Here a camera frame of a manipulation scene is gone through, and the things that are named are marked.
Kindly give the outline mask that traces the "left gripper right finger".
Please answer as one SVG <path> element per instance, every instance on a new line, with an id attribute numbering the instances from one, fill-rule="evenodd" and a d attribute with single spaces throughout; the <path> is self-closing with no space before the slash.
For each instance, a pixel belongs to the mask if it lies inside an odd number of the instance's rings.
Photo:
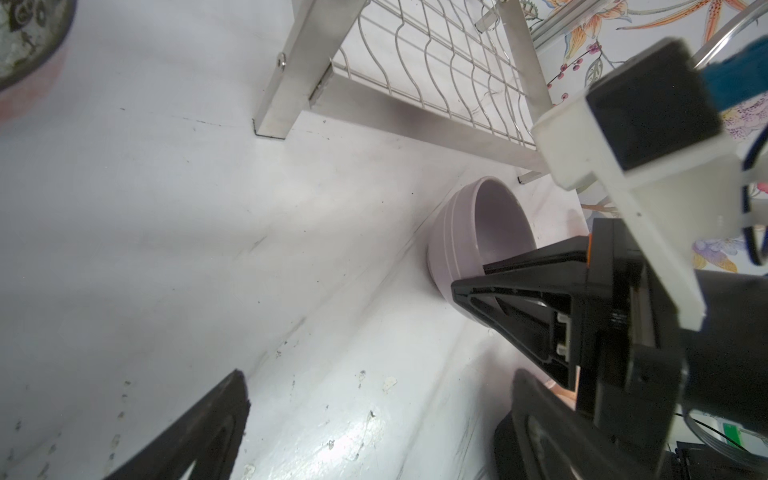
<path id="1" fill-rule="evenodd" d="M 533 374 L 518 370 L 511 410 L 493 437 L 500 479 L 652 479 Z"/>

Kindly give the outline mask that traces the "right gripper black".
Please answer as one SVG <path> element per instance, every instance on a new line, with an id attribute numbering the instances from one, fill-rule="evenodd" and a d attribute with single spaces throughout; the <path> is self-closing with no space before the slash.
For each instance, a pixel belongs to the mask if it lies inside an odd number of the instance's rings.
<path id="1" fill-rule="evenodd" d="M 624 223 L 598 219 L 590 237 L 488 264 L 483 275 L 454 281 L 451 294 L 568 390 L 577 383 L 584 314 L 596 321 L 577 409 L 616 449 L 658 473 L 678 413 L 767 432 L 767 279 L 709 270 L 695 277 L 705 317 L 684 327 Z"/>

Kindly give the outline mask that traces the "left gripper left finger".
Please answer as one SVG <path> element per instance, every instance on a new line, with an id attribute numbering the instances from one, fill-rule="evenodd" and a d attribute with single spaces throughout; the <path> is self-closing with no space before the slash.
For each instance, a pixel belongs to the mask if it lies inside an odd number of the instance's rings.
<path id="1" fill-rule="evenodd" d="M 110 479 L 228 479 L 250 412 L 244 373 L 234 370 Z"/>

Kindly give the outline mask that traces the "lilac purple bowl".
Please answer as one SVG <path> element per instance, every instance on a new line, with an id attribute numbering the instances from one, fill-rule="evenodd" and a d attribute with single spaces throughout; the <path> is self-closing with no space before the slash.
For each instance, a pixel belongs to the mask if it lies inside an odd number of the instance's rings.
<path id="1" fill-rule="evenodd" d="M 525 212 L 496 177 L 483 177 L 455 193 L 430 230 L 427 266 L 441 296 L 478 325 L 484 323 L 453 300 L 451 284 L 485 274 L 484 266 L 537 248 Z"/>

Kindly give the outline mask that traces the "steel two-tier dish rack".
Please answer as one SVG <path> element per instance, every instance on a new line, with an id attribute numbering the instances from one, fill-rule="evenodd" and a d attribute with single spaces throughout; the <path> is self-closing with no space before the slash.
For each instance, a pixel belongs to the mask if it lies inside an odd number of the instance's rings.
<path id="1" fill-rule="evenodd" d="M 551 107 L 521 1 L 297 1 L 253 117 L 285 139 L 305 111 L 520 169 Z"/>

